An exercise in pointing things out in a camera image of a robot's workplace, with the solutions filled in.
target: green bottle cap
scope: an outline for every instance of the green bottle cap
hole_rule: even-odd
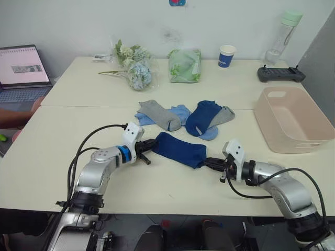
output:
[[[284,15],[282,16],[281,23],[284,25],[296,27],[302,18],[303,13],[296,12],[294,10],[287,10],[285,11]]]
[[[1,142],[5,142],[7,140],[8,140],[8,138],[6,136],[4,136],[3,134],[0,134],[0,141]]]

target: sock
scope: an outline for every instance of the sock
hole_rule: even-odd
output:
[[[155,153],[194,169],[201,167],[202,162],[207,158],[205,145],[190,144],[178,140],[166,132],[161,132],[156,141],[157,143],[152,149]]]
[[[182,126],[185,125],[187,118],[191,115],[190,110],[188,110],[188,108],[184,105],[178,105],[176,107],[172,106],[171,109],[169,109],[168,111],[176,114],[179,117]],[[138,119],[140,126],[156,124],[154,121],[152,121],[152,119],[148,118],[147,115],[140,112],[135,114],[135,118]]]
[[[172,113],[176,114],[180,118],[181,125],[184,126],[186,124],[186,120],[191,115],[191,111],[184,105],[178,105],[177,107],[172,106],[169,109]]]
[[[148,116],[145,115],[144,113],[140,113],[140,112],[136,113],[135,118],[138,119],[140,123],[140,127],[148,126],[150,124],[156,124],[154,121],[152,121],[152,119],[148,118]]]
[[[166,131],[175,131],[181,127],[180,119],[177,115],[161,107],[155,100],[140,102],[141,109],[137,112],[147,115],[157,125]]]
[[[202,140],[213,140],[219,133],[219,129],[216,126],[210,127],[206,130],[204,134],[199,136]]]
[[[220,110],[222,110],[222,107],[214,101],[200,101],[197,109],[195,109],[186,121],[185,128],[187,132],[193,136],[204,134],[212,119]]]
[[[218,124],[226,123],[235,118],[235,113],[228,107],[223,106],[223,108],[215,115],[212,121],[209,124],[209,128],[217,126]]]

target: white wall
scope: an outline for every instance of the white wall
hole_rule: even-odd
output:
[[[139,43],[157,57],[173,47],[197,47],[217,58],[222,44],[236,58],[258,59],[275,38],[285,9],[304,13],[283,59],[295,65],[332,9],[334,0],[0,0],[0,47],[36,44],[51,76],[74,57],[106,52],[109,36]]]

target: laptop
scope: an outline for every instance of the laptop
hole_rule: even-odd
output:
[[[0,48],[0,108],[29,111],[51,88],[35,45]]]

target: laptop keyboard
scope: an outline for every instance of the laptop keyboard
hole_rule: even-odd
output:
[[[0,103],[35,101],[39,97],[45,96],[49,90],[49,87],[22,90],[6,90],[0,93]]]

